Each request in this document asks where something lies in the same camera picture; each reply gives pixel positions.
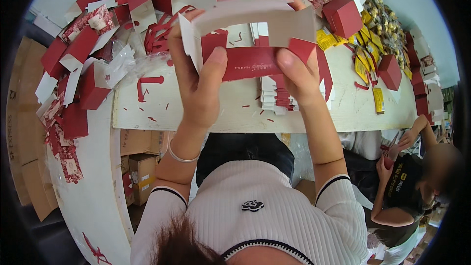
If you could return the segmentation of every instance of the silver bracelet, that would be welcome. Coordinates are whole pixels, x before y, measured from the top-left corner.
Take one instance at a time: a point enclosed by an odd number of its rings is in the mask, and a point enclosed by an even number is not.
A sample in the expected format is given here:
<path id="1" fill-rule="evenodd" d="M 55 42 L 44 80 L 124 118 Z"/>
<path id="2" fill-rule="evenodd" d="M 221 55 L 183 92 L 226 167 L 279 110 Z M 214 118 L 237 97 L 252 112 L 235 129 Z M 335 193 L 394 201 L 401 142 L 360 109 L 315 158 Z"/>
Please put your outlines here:
<path id="1" fill-rule="evenodd" d="M 169 153 L 170 153 L 170 156 L 172 156 L 172 158 L 174 158 L 175 160 L 177 160 L 178 162 L 181 162 L 181 163 L 192 163 L 194 161 L 196 161 L 199 157 L 200 157 L 200 154 L 201 152 L 198 154 L 198 156 L 194 159 L 181 159 L 179 158 L 178 156 L 176 156 L 173 151 L 172 151 L 172 147 L 171 147 L 171 144 L 172 144 L 172 140 L 170 140 L 170 143 L 169 143 Z"/>

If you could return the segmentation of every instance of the black t-shirt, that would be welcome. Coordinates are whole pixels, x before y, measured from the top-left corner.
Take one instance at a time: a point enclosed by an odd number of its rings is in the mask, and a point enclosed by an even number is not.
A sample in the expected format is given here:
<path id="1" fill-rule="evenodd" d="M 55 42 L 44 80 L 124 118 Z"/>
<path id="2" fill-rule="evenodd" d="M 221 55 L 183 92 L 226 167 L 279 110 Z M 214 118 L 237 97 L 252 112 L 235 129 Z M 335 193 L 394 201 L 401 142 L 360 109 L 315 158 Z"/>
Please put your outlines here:
<path id="1" fill-rule="evenodd" d="M 416 155 L 398 157 L 384 192 L 383 207 L 397 207 L 409 213 L 414 221 L 425 212 L 422 195 L 415 186 L 422 178 L 421 159 Z"/>

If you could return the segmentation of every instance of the white ribbed shirt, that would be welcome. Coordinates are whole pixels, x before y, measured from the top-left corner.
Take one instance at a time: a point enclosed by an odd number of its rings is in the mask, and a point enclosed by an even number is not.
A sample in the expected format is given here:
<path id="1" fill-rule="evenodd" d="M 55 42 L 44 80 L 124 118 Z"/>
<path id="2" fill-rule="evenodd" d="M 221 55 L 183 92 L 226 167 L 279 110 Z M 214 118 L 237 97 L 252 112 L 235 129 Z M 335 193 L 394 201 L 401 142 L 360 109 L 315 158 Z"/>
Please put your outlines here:
<path id="1" fill-rule="evenodd" d="M 365 214 L 346 174 L 322 186 L 315 206 L 262 161 L 219 166 L 189 206 L 174 189 L 156 186 L 132 239 L 131 265 L 149 264 L 156 232 L 180 213 L 195 223 L 198 241 L 226 259 L 248 246 L 274 247 L 316 265 L 360 264 L 368 254 Z"/>

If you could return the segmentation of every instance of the brown hair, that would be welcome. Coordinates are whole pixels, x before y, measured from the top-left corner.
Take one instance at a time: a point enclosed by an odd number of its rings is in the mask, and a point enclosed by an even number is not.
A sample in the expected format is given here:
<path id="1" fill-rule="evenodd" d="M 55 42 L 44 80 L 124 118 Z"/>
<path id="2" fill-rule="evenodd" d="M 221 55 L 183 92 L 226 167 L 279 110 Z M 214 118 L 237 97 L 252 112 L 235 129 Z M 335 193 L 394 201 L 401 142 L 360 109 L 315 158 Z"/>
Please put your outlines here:
<path id="1" fill-rule="evenodd" d="M 172 217 L 170 225 L 157 234 L 156 242 L 152 265 L 227 264 L 215 250 L 196 240 L 195 226 L 185 215 Z"/>

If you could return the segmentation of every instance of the woman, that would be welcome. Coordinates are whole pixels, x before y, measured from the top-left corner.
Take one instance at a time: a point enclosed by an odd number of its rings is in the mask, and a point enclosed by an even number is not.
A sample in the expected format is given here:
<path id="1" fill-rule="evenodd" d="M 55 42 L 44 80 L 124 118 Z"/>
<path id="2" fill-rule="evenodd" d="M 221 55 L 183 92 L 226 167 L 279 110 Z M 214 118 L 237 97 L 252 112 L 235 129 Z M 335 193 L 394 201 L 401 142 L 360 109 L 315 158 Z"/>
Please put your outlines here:
<path id="1" fill-rule="evenodd" d="M 299 0 L 291 6 L 303 8 Z M 201 13 L 186 17 L 191 20 Z M 355 200 L 340 140 L 319 91 L 315 54 L 307 68 L 287 49 L 277 54 L 309 138 L 318 195 L 313 207 L 291 188 L 293 156 L 287 156 L 289 150 L 273 136 L 251 136 L 257 141 L 248 143 L 231 135 L 237 144 L 231 150 L 230 144 L 216 143 L 223 141 L 221 135 L 211 134 L 208 144 L 222 154 L 210 149 L 200 156 L 203 139 L 219 116 L 226 50 L 215 48 L 198 76 L 184 53 L 178 26 L 168 45 L 184 114 L 156 166 L 156 186 L 132 240 L 131 264 L 361 263 L 367 257 L 364 212 Z M 271 151 L 264 143 L 273 146 Z M 211 162 L 214 153 L 219 155 Z M 188 205 L 198 156 L 201 185 Z M 210 170 L 219 163 L 223 164 Z"/>
<path id="2" fill-rule="evenodd" d="M 414 144 L 418 134 L 425 145 L 423 160 L 416 155 L 398 156 L 401 150 Z M 375 161 L 347 150 L 344 155 L 352 183 L 374 203 L 371 220 L 379 225 L 410 225 L 431 209 L 435 201 L 449 202 L 465 171 L 462 154 L 453 145 L 437 143 L 424 115 L 392 147 L 393 168 L 385 167 L 383 156 L 374 170 L 371 166 Z"/>

